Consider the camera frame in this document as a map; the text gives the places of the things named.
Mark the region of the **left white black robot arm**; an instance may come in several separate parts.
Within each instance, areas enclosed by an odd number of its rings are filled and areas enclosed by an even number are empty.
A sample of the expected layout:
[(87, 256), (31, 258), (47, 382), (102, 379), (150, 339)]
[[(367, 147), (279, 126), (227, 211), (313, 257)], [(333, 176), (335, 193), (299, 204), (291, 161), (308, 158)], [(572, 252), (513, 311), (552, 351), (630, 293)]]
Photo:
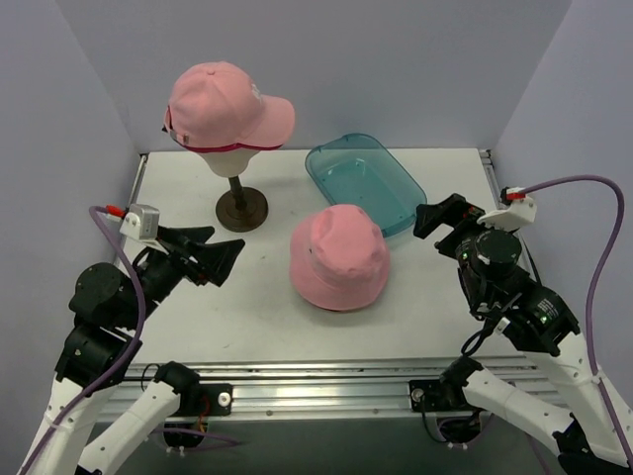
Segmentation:
[(105, 431), (90, 436), (142, 345), (145, 320), (183, 280), (220, 287), (228, 279), (245, 243), (211, 242), (214, 232), (161, 227), (127, 271), (100, 262), (80, 274), (69, 303), (74, 328), (55, 364), (50, 398), (21, 473), (114, 474), (165, 419), (198, 407), (199, 375), (170, 361)]

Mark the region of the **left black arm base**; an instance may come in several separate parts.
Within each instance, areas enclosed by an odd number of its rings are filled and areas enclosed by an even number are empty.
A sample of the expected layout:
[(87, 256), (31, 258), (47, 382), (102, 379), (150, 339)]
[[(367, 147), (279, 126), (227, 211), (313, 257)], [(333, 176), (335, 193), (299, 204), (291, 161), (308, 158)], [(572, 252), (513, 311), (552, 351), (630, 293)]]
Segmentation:
[(229, 383), (203, 383), (196, 371), (174, 361), (160, 367), (153, 381), (166, 382), (180, 397), (175, 417), (193, 418), (191, 422), (163, 425), (163, 440), (169, 448), (198, 448), (212, 439), (209, 418), (231, 414), (233, 386)]

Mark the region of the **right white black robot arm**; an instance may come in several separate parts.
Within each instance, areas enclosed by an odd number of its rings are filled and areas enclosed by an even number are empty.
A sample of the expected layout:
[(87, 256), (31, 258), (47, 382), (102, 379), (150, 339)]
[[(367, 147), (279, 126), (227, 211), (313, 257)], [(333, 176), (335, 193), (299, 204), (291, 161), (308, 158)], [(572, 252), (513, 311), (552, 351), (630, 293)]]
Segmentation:
[(534, 201), (510, 192), (506, 208), (486, 212), (453, 194), (416, 208), (413, 233), (450, 233), (436, 250), (457, 262), (469, 313), (486, 335), (499, 334), (532, 362), (565, 405), (557, 407), (513, 386), (462, 353), (439, 377), (450, 408), (470, 406), (508, 422), (546, 446), (568, 474), (629, 474), (632, 411), (608, 379), (591, 369), (588, 342), (565, 301), (518, 264), (517, 231), (533, 223)]

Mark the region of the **aluminium front rail frame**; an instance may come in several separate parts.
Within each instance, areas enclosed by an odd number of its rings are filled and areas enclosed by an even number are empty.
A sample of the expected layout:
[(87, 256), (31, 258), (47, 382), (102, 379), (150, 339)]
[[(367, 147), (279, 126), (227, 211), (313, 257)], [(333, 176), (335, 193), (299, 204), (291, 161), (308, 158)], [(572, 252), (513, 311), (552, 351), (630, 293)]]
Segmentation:
[[(398, 148), (390, 153), (436, 204), (456, 193), (486, 212), (500, 209), (483, 153), (474, 148)], [(412, 410), (408, 381), (439, 379), (462, 353), (540, 400), (565, 405), (538, 368), (509, 340), (486, 335), (469, 313), (457, 262), (413, 226), (385, 237), (388, 281), (370, 306), (334, 312), (313, 306), (289, 275), (290, 240), (305, 218), (330, 206), (305, 168), (308, 152), (276, 150), (254, 160), (245, 187), (267, 199), (266, 221), (240, 235), (215, 215), (229, 178), (212, 175), (190, 151), (148, 153), (127, 207), (109, 213), (118, 229), (131, 204), (159, 210), (167, 228), (213, 226), (211, 242), (243, 239), (227, 281), (187, 280), (164, 299), (139, 332), (142, 345), (90, 434), (97, 438), (142, 395), (158, 368), (181, 363), (203, 383), (233, 386), (234, 421), (403, 417)]]

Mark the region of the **magenta baseball cap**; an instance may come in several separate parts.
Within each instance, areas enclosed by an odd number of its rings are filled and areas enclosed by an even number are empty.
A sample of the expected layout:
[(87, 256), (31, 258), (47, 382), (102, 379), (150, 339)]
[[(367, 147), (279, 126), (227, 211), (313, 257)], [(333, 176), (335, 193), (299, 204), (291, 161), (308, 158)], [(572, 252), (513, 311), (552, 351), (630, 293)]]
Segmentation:
[(186, 143), (183, 141), (179, 141), (177, 139), (172, 139), (172, 140), (190, 151), (201, 152), (201, 153), (229, 152), (229, 151), (234, 151), (234, 150), (239, 150), (239, 149), (269, 151), (269, 150), (279, 149), (283, 145), (282, 143), (262, 144), (262, 143), (251, 143), (251, 142), (236, 142), (236, 143), (230, 143), (230, 144), (226, 144), (222, 146), (197, 146), (197, 145), (191, 145), (190, 143)]

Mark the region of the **dark round mannequin stand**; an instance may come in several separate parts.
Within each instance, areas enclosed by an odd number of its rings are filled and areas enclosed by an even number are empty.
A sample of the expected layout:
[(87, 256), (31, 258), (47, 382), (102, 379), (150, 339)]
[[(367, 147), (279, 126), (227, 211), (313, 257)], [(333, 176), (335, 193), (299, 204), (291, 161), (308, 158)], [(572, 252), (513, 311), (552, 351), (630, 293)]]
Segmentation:
[(228, 180), (229, 190), (217, 201), (216, 215), (220, 224), (235, 233), (259, 228), (267, 219), (266, 197), (257, 189), (243, 187), (238, 176)]

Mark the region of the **cream fabric mannequin head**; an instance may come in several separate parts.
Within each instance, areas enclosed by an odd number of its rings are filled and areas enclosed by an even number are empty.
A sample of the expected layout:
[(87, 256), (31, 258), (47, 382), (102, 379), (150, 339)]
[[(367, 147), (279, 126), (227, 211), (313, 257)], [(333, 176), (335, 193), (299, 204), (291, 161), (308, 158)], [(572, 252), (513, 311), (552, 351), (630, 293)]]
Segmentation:
[(250, 160), (258, 154), (256, 149), (238, 148), (230, 151), (200, 153), (213, 173), (222, 178), (233, 178), (247, 168)]

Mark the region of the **light pink cap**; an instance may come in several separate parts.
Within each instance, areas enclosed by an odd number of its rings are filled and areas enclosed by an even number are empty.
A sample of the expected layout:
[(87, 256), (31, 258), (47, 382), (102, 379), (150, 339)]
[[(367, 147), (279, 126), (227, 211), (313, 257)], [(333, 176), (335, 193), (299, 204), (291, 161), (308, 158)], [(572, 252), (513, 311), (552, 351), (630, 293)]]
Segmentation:
[(178, 77), (162, 131), (197, 146), (284, 144), (295, 122), (289, 100), (262, 94), (244, 70), (219, 61), (196, 64)]

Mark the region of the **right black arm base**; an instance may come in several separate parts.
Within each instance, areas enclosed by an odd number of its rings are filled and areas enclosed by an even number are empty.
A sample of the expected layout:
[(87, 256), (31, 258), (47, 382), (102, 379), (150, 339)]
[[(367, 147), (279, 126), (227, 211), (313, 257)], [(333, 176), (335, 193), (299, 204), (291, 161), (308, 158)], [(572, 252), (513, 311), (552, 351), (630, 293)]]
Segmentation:
[(433, 442), (466, 449), (486, 433), (492, 416), (468, 403), (460, 389), (439, 379), (413, 379), (407, 385), (410, 408), (421, 415)]

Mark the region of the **teal transparent plastic tray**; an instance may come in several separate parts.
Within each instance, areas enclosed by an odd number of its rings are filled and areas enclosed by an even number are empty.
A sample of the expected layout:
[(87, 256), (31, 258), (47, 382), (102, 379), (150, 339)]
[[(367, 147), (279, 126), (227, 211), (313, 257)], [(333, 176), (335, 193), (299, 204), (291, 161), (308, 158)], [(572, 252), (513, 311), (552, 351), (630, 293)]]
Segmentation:
[(361, 208), (384, 238), (413, 226), (417, 206), (427, 202), (408, 171), (367, 134), (347, 134), (313, 148), (305, 168), (330, 205)]

